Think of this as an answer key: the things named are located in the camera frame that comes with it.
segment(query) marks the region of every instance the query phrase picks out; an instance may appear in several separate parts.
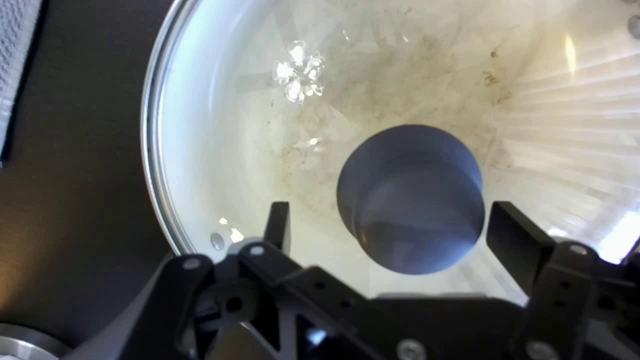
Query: black mechanical part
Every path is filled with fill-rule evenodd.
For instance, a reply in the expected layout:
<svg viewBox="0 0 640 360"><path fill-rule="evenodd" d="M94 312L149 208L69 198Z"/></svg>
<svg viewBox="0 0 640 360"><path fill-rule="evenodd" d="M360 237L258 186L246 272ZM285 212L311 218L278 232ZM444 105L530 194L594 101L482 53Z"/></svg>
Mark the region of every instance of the black mechanical part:
<svg viewBox="0 0 640 360"><path fill-rule="evenodd" d="M269 241L246 244L222 263L184 256L164 266L122 358L199 360L230 323L243 323L285 360L640 358L634 256L614 266L583 244L547 244L511 204L493 206L489 237L497 258L514 249L504 263L530 283L525 307L493 298L365 300L322 268L299 268L282 254L285 212L280 206L269 216L278 222ZM537 258L521 260L519 245L537 247Z"/></svg>
<svg viewBox="0 0 640 360"><path fill-rule="evenodd" d="M440 272L480 237L480 167L452 134L395 125L367 137L346 160L337 209L380 266L402 273Z"/></svg>

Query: dark circular hole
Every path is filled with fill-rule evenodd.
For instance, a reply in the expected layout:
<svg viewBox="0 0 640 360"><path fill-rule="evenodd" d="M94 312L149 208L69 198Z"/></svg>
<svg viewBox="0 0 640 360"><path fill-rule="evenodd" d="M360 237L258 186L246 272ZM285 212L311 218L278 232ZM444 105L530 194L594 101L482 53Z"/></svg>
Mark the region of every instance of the dark circular hole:
<svg viewBox="0 0 640 360"><path fill-rule="evenodd" d="M363 139L340 171L336 201L362 249L400 273L449 268L483 226L474 153L432 125L395 125Z"/></svg>
<svg viewBox="0 0 640 360"><path fill-rule="evenodd" d="M616 310L618 306L616 306L616 300L614 300L611 296L599 296L599 298L597 298L597 307L599 307L599 310L606 310L606 312L611 312L611 310Z"/></svg>
<svg viewBox="0 0 640 360"><path fill-rule="evenodd" d="M225 312L240 312L242 310L242 298L231 296L230 300L225 300L223 307L225 307Z"/></svg>

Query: white surface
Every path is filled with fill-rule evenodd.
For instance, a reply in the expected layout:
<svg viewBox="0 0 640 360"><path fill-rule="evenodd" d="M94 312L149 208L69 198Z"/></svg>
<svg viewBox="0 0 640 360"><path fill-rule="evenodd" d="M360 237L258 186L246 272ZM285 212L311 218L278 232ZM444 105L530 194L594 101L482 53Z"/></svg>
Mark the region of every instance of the white surface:
<svg viewBox="0 0 640 360"><path fill-rule="evenodd" d="M42 0L0 1L0 152Z"/></svg>
<svg viewBox="0 0 640 360"><path fill-rule="evenodd" d="M214 260L223 249L211 232L225 244L260 236L269 201L288 200L292 256L365 296L521 301L483 240L432 275L367 260L337 218L337 171L378 130L437 125L476 153L485 206L509 200L549 234L616 260L640 218L634 9L618 0L199 0L159 84L164 206Z"/></svg>

